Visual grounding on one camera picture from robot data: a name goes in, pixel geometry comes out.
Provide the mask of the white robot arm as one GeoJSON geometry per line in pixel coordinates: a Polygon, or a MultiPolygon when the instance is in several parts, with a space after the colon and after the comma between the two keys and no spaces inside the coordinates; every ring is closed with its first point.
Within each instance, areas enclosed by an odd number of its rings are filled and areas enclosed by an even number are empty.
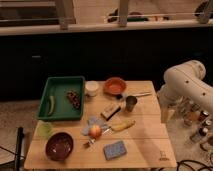
{"type": "Polygon", "coordinates": [[[213,86],[202,81],[205,75],[205,66],[198,60],[175,65],[164,72],[164,84],[157,92],[162,123],[168,121],[169,110],[183,97],[213,114],[213,86]]]}

